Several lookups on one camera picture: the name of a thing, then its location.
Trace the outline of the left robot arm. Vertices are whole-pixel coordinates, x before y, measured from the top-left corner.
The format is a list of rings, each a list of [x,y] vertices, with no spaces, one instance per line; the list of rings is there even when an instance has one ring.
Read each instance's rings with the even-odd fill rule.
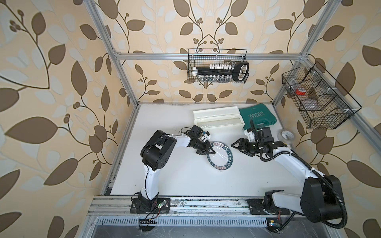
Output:
[[[139,192],[139,201],[152,210],[158,199],[158,177],[160,170],[167,164],[173,150],[178,147],[193,148],[197,155],[214,155],[209,132],[204,132],[194,125],[179,134],[167,134],[157,130],[141,150],[142,162],[145,165],[144,187]]]

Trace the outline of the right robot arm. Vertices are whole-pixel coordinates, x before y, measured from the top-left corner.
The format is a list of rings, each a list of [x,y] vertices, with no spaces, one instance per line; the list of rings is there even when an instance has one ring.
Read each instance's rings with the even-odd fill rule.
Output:
[[[257,156],[262,162],[277,162],[302,185],[300,195],[281,189],[267,191],[259,207],[267,214],[276,214],[281,209],[301,214],[310,222],[323,223],[331,228],[342,229],[348,214],[340,180],[313,168],[288,145],[275,141],[270,128],[252,127],[246,138],[231,145],[247,156]]]

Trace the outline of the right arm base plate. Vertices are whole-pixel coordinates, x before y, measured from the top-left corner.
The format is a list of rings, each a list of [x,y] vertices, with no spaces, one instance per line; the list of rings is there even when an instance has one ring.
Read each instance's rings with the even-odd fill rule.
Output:
[[[290,215],[291,212],[285,208],[276,207],[272,202],[265,202],[262,198],[247,200],[251,215]]]

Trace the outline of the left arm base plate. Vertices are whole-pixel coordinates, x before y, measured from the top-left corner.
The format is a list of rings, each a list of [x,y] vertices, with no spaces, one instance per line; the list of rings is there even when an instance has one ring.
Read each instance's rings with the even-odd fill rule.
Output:
[[[158,212],[160,214],[168,214],[170,211],[171,199],[170,198],[157,198],[154,201],[145,200],[144,197],[141,199],[133,198],[130,207],[131,214],[148,214],[149,212]]]

